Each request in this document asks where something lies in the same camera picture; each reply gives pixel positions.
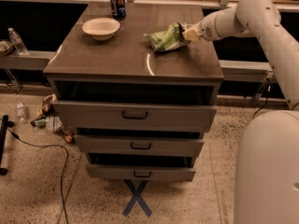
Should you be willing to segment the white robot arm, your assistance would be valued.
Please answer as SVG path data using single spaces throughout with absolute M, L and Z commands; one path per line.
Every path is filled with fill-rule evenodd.
M 188 27 L 183 36 L 220 40 L 258 39 L 287 110 L 253 119 L 239 142 L 235 170 L 234 224 L 299 224 L 299 43 L 280 24 L 271 0 L 239 0 Z

